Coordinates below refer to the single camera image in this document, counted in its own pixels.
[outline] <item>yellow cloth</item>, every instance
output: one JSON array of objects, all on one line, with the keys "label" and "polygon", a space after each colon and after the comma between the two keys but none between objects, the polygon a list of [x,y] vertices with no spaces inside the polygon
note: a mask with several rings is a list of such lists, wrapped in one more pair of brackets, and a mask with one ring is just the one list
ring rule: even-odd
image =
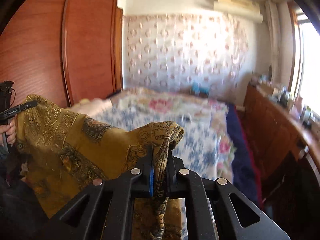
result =
[{"label": "yellow cloth", "polygon": [[31,100],[37,100],[38,106],[17,117],[18,149],[32,157],[27,182],[49,218],[95,178],[115,179],[132,169],[151,144],[155,197],[135,201],[132,239],[180,239],[177,200],[169,201],[165,216],[170,223],[164,225],[167,197],[162,182],[169,146],[174,148],[181,140],[183,128],[157,122],[127,132],[41,96],[29,95],[26,101]]}]

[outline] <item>human hand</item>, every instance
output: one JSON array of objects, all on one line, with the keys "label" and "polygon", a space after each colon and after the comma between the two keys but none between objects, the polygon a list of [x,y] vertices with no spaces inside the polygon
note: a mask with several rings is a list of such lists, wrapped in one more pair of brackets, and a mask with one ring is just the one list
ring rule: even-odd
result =
[{"label": "human hand", "polygon": [[7,143],[14,144],[14,142],[16,141],[16,121],[14,118],[11,119],[10,124],[0,125],[0,145],[3,145],[3,133],[9,135],[9,137],[7,138]]}]

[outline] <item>silver screw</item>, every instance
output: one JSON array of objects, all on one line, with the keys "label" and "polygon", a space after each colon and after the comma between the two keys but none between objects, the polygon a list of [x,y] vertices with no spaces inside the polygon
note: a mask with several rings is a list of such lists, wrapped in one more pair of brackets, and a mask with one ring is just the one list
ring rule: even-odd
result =
[{"label": "silver screw", "polygon": [[188,174],[189,174],[189,170],[187,170],[187,169],[181,169],[181,170],[179,171],[179,173],[180,173],[181,175],[188,175]]},{"label": "silver screw", "polygon": [[219,178],[217,180],[217,182],[220,184],[220,185],[226,185],[228,183],[228,181],[225,179],[225,178]]},{"label": "silver screw", "polygon": [[99,186],[102,184],[102,179],[94,179],[92,184],[95,186]]},{"label": "silver screw", "polygon": [[140,169],[138,169],[138,168],[134,168],[131,170],[131,174],[133,174],[133,175],[137,175],[139,173],[140,173]]}]

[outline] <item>white air conditioner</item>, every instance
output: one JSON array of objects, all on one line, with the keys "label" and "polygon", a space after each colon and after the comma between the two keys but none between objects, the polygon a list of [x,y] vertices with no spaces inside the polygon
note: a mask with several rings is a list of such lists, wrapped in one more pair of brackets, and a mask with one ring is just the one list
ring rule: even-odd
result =
[{"label": "white air conditioner", "polygon": [[238,15],[257,23],[261,23],[263,19],[259,4],[251,0],[218,0],[213,2],[213,9]]}]

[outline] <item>patterned wallpaper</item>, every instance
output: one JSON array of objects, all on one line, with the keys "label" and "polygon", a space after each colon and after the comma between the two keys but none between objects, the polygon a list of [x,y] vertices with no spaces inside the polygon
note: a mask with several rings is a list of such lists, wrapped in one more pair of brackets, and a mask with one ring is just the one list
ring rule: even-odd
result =
[{"label": "patterned wallpaper", "polygon": [[196,82],[210,88],[210,96],[234,101],[248,51],[238,20],[214,12],[126,16],[124,24],[125,87],[176,92]]}]

